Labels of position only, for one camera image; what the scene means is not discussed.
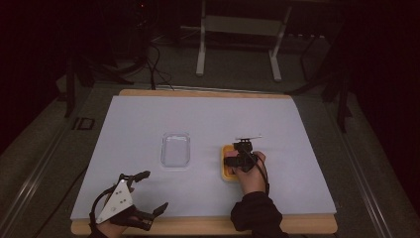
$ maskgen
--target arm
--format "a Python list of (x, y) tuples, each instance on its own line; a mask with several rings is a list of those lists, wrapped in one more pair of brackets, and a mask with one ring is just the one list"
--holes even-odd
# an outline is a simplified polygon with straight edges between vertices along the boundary
[(114, 225), (107, 220), (97, 224), (96, 229), (92, 229), (89, 238), (118, 238), (127, 228), (127, 226)]
[[(263, 169), (265, 155), (261, 152), (254, 154), (261, 158), (258, 163)], [(233, 168), (233, 171), (244, 193), (242, 201), (237, 202), (231, 211), (231, 220), (235, 229), (252, 230), (254, 237), (288, 237), (280, 228), (281, 213), (265, 194), (265, 183), (260, 171), (256, 167), (247, 173), (236, 168)]]

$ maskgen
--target floor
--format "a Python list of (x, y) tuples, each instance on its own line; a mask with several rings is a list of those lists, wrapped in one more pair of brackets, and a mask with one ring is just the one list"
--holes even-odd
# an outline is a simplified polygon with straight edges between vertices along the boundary
[[(180, 45), (172, 45), (164, 38), (154, 40), (158, 51), (151, 49), (150, 59), (152, 62), (159, 59), (155, 73), (157, 88), (283, 93), (306, 83), (299, 63), (307, 44), (302, 39), (286, 38), (282, 43), (277, 57), (282, 82), (272, 80), (266, 49), (238, 45), (229, 49), (217, 41), (209, 43), (205, 73), (197, 77), (196, 40), (194, 34)], [(325, 44), (318, 40), (305, 56), (309, 75), (328, 50)], [(124, 75), (135, 83), (131, 86), (96, 76), (92, 88), (76, 87), (77, 104), (71, 117), (63, 117), (64, 102), (53, 101), (1, 155), (2, 237), (74, 237), (69, 216), (112, 96), (123, 88), (150, 88), (148, 68)], [(346, 119), (347, 133), (342, 133), (335, 122), (337, 102), (322, 101), (323, 87), (293, 98), (336, 203), (339, 227), (336, 236), (420, 237), (420, 220), (357, 97), (350, 94), (348, 108), (352, 116)], [(73, 130), (77, 117), (94, 118), (92, 130)], [(27, 196), (19, 195), (20, 191)], [(306, 237), (334, 235), (306, 234)]]

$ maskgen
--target human hand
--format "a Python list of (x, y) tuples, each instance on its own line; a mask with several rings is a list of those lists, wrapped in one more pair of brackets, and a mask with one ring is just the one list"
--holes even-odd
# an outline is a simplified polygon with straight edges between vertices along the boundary
[[(111, 194), (108, 195), (108, 197), (106, 198), (105, 204), (108, 202), (110, 196)], [(135, 216), (130, 217), (130, 219), (138, 220), (138, 218)], [(108, 238), (119, 238), (123, 234), (123, 232), (128, 228), (128, 226), (121, 226), (121, 225), (113, 224), (108, 219), (102, 223), (97, 224), (96, 228), (98, 228), (98, 230), (102, 232), (104, 235), (106, 235)]]
[[(254, 155), (260, 158), (260, 160), (257, 161), (257, 164), (260, 166), (264, 175), (266, 176), (265, 166), (263, 165), (265, 162), (265, 155), (259, 151), (255, 151)], [(254, 166), (246, 173), (243, 172), (241, 168), (232, 168), (232, 170), (238, 177), (244, 195), (254, 191), (265, 192), (265, 182), (263, 175), (260, 173), (256, 166)]]

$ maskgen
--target white tabletop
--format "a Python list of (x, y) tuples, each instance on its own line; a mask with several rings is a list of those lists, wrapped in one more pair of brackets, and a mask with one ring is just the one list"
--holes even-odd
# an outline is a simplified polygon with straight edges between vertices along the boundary
[[(190, 140), (183, 169), (160, 161), (166, 133)], [(134, 184), (136, 206), (146, 212), (165, 202), (163, 216), (229, 216), (242, 197), (221, 177), (221, 149), (236, 137), (258, 136), (265, 153), (270, 197), (287, 214), (334, 214), (334, 202), (291, 98), (115, 96), (109, 108), (71, 219), (87, 218), (91, 205), (119, 174), (151, 171)]]

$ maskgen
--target cable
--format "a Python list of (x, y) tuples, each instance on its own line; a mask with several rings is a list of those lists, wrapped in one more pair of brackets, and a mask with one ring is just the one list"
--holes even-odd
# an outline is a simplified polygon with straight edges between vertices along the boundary
[[(183, 36), (179, 36), (178, 39), (179, 40), (184, 40), (184, 39), (187, 39), (187, 38), (192, 37), (194, 35), (199, 35), (198, 33), (200, 33), (200, 30), (194, 30), (193, 32), (186, 33)], [(166, 35), (164, 35), (164, 34), (161, 34), (161, 35), (155, 37), (154, 39), (151, 40), (151, 42), (153, 44), (157, 44), (157, 45), (171, 45), (171, 44), (176, 43), (176, 41), (166, 38)]]
[(152, 90), (156, 90), (157, 87), (155, 85), (155, 79), (154, 79), (155, 66), (154, 67), (151, 66), (151, 64), (149, 63), (149, 59), (146, 60), (146, 63), (148, 64), (149, 71), (151, 72), (151, 87), (152, 87)]
[(151, 47), (157, 51), (157, 61), (155, 63), (155, 65), (157, 65), (158, 60), (160, 59), (160, 50), (156, 46), (154, 46), (153, 44), (151, 44)]
[(141, 70), (143, 67), (144, 62), (141, 59), (137, 59), (132, 65), (123, 67), (123, 68), (116, 68), (111, 69), (119, 74), (125, 74), (129, 72), (133, 72), (134, 70)]
[(268, 195), (269, 194), (268, 171), (266, 170), (265, 163), (263, 162), (263, 160), (259, 156), (253, 154), (253, 155), (257, 156), (257, 158), (260, 161), (262, 161), (262, 165), (263, 165), (263, 168), (265, 170), (265, 173), (264, 173), (263, 172), (263, 169), (260, 167), (260, 165), (258, 164), (258, 162), (256, 160), (254, 160), (254, 158), (251, 156), (251, 154), (249, 152), (247, 152), (246, 150), (243, 150), (243, 151), (254, 162), (254, 165), (260, 171), (260, 174), (262, 174), (262, 178), (263, 178), (263, 181), (265, 183), (265, 194)]
[[(172, 85), (169, 83), (171, 80), (172, 80), (172, 75), (170, 75), (169, 73), (167, 73), (167, 72), (164, 72), (164, 71), (160, 71), (160, 70), (158, 70), (158, 69), (156, 69), (156, 71), (157, 71), (157, 74), (160, 76), (160, 78), (163, 80), (163, 82), (164, 83), (166, 83), (169, 87), (170, 87), (170, 89), (172, 89), (172, 91), (174, 91), (175, 89), (172, 87)], [(166, 80), (162, 75), (161, 75), (161, 73), (164, 73), (164, 74), (166, 74), (166, 75), (168, 75), (169, 76), (169, 80)]]
[(117, 187), (116, 185), (113, 185), (110, 188), (102, 191), (102, 193), (98, 197), (96, 197), (95, 201), (93, 202), (92, 209), (89, 213), (89, 220), (90, 220), (89, 226), (92, 229), (92, 231), (93, 231), (93, 229), (95, 229), (94, 227), (96, 227), (96, 215), (95, 215), (96, 205), (102, 199), (102, 197), (104, 197), (105, 195), (113, 192), (116, 187)]
[(68, 190), (65, 192), (65, 195), (62, 197), (61, 201), (58, 203), (58, 205), (55, 207), (55, 209), (52, 211), (52, 213), (50, 214), (50, 216), (47, 218), (47, 220), (44, 222), (44, 224), (40, 227), (40, 229), (38, 229), (37, 233), (34, 234), (33, 238), (38, 237), (41, 232), (43, 231), (43, 229), (47, 226), (47, 224), (51, 221), (51, 219), (53, 218), (53, 216), (55, 215), (55, 213), (58, 211), (58, 209), (61, 207), (62, 203), (65, 201), (65, 199), (67, 198), (68, 194), (71, 192), (71, 190), (73, 189), (74, 185), (77, 183), (77, 181), (81, 178), (81, 176), (87, 171), (87, 167), (85, 167), (80, 174), (74, 179), (73, 183), (71, 184), (71, 186), (68, 188)]

